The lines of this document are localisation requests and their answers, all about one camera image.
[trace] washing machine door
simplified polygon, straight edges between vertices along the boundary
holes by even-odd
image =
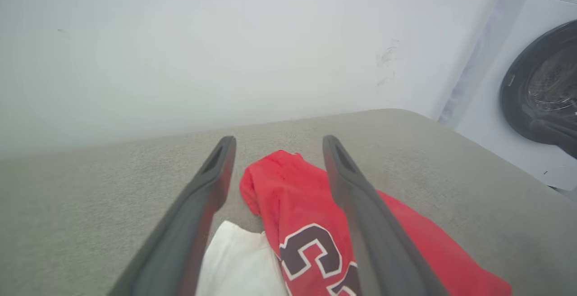
[[[577,158],[577,20],[525,48],[503,78],[500,99],[515,131]]]

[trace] fabric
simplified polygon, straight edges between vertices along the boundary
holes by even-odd
[[[250,165],[240,189],[262,217],[293,296],[361,294],[346,216],[332,200],[325,171],[280,150]],[[451,295],[511,294],[507,282],[477,265],[432,221],[379,195]]]
[[[196,296],[286,294],[278,259],[265,234],[225,220],[204,253]]]

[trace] white towel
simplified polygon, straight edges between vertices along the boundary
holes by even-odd
[[[278,259],[266,235],[224,221],[204,253],[197,296],[286,295]]]

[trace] red shirt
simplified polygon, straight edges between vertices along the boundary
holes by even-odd
[[[262,217],[293,296],[361,295],[344,212],[326,172],[283,150],[251,164],[241,195]],[[509,296],[511,286],[480,267],[431,220],[377,191],[453,296]]]

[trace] gray fabric surface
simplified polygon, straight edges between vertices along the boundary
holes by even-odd
[[[238,183],[275,150],[324,168],[336,135],[369,181],[441,226],[516,295],[577,294],[577,205],[428,119],[395,109],[196,132],[0,163],[0,294],[102,295],[221,136],[237,138],[225,219],[260,220]]]

